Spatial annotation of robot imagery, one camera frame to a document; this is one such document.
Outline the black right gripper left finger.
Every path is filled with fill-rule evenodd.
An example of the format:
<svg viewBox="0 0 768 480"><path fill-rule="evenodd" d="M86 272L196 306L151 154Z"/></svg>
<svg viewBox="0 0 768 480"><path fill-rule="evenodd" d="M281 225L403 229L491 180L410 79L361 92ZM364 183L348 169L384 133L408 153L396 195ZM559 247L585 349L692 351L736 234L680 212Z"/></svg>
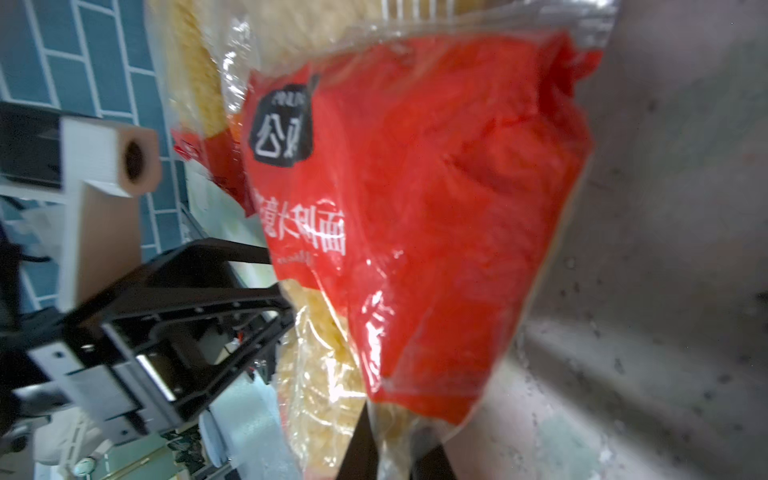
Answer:
<svg viewBox="0 0 768 480"><path fill-rule="evenodd" d="M378 462L368 403L365 403L336 479L376 480Z"/></svg>

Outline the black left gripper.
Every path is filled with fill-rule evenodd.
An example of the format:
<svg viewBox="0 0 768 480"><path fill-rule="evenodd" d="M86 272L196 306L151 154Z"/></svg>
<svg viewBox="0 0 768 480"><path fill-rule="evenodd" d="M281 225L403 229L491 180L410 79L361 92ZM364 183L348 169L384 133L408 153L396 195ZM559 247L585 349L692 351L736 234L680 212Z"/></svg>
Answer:
<svg viewBox="0 0 768 480"><path fill-rule="evenodd" d="M241 285L232 262L271 264L264 247L196 240L67 313L2 326L2 433L72 406L118 445L195 419L294 324L279 286Z"/></svg>

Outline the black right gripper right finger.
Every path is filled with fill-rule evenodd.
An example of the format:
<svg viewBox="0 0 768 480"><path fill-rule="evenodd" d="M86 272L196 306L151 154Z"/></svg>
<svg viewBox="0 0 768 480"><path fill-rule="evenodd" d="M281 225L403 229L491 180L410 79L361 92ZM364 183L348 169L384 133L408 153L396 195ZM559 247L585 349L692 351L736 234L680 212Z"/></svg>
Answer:
<svg viewBox="0 0 768 480"><path fill-rule="evenodd" d="M456 475L441 443L412 466L411 480L456 480Z"/></svg>

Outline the red macaroni bag front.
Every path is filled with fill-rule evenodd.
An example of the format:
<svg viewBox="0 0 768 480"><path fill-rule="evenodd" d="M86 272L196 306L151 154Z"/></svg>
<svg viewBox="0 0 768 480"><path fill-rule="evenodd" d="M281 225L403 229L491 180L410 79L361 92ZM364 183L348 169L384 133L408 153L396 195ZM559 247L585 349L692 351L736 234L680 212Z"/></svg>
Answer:
<svg viewBox="0 0 768 480"><path fill-rule="evenodd" d="M240 1L221 75L280 288L284 432L335 477L367 417L379 479L470 417L593 140L575 101L615 1Z"/></svg>

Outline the red macaroni bag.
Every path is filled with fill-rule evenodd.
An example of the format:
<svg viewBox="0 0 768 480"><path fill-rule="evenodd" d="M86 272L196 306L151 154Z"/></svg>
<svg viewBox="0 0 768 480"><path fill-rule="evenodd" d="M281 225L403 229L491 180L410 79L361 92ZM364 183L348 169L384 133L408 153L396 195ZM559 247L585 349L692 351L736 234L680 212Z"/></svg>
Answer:
<svg viewBox="0 0 768 480"><path fill-rule="evenodd" d="M182 159L195 161L247 216L256 213L222 95L218 65L203 33L201 1L149 1L154 52L175 114L171 136Z"/></svg>
<svg viewBox="0 0 768 480"><path fill-rule="evenodd" d="M615 1L240 1L221 75L280 288L284 432L335 477L367 417L379 479L470 417L593 140L575 101Z"/></svg>

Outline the red macaroni bag back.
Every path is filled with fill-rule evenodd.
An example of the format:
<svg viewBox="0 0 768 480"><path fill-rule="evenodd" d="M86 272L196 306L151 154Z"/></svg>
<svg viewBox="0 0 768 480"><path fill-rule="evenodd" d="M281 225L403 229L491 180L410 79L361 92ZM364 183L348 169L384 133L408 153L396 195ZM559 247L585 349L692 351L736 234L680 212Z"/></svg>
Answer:
<svg viewBox="0 0 768 480"><path fill-rule="evenodd" d="M182 159L195 161L247 216L256 213L222 95L218 65L203 33L201 1L149 1L154 52L175 114L171 136Z"/></svg>

